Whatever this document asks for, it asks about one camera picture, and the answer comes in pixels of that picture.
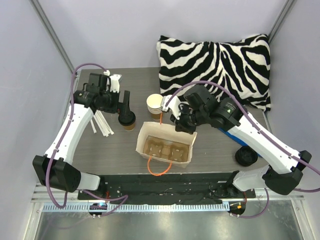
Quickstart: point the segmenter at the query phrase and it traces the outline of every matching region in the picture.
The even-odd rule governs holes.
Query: zebra stripe pattern
[[[156,48],[163,96],[173,94],[187,83],[205,80],[229,90],[243,105],[270,110],[270,48],[266,34],[226,43],[184,43],[161,36]],[[216,87],[208,84],[205,87],[218,101],[227,97]],[[185,102],[183,94],[188,89],[178,94],[182,102]]]

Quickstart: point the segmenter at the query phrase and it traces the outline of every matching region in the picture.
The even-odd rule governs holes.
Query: black lid
[[[130,111],[129,114],[126,115],[120,114],[118,121],[122,126],[130,126],[136,121],[136,115],[133,111]]]
[[[235,153],[235,160],[244,167],[249,167],[258,160],[258,154],[249,146],[243,146]]]

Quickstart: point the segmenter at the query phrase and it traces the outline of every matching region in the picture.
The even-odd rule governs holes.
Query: zebra print pillow
[[[173,94],[189,82],[206,80],[229,90],[243,105],[269,111],[270,49],[268,36],[260,34],[239,42],[184,43],[161,36],[156,45],[161,68],[160,93]],[[227,95],[205,85],[218,101]],[[188,88],[179,92],[181,101]]]

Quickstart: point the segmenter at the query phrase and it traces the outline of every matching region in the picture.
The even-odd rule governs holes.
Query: stack of paper cups
[[[148,107],[149,112],[151,113],[151,117],[154,120],[159,120],[161,117],[162,107],[162,96],[160,94],[152,94],[146,99],[146,105]]]

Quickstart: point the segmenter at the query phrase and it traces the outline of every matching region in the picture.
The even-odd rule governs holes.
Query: gray tabletop
[[[73,165],[82,172],[107,174],[139,174],[148,173],[147,160],[136,152],[136,143],[140,128],[144,122],[153,121],[147,109],[146,99],[149,95],[160,93],[159,68],[118,68],[110,69],[111,74],[121,74],[120,100],[123,91],[130,91],[130,108],[136,115],[136,126],[133,131],[125,131],[118,122],[117,114],[104,113],[105,119],[114,131],[114,135],[104,137],[96,125],[97,133],[93,133],[90,124],[85,128],[76,148]],[[88,82],[90,73],[102,73],[99,69],[82,70],[78,88]],[[256,120],[266,127],[263,113],[259,109],[248,108]],[[170,114],[163,116],[163,122],[171,124]],[[193,157],[186,168],[172,166],[170,173],[199,172],[232,172],[263,167],[267,162],[259,158],[249,167],[242,167],[235,162],[235,153],[241,147],[218,129],[209,125],[197,128],[197,138],[193,146]],[[168,164],[152,161],[150,167],[154,173],[162,172]]]

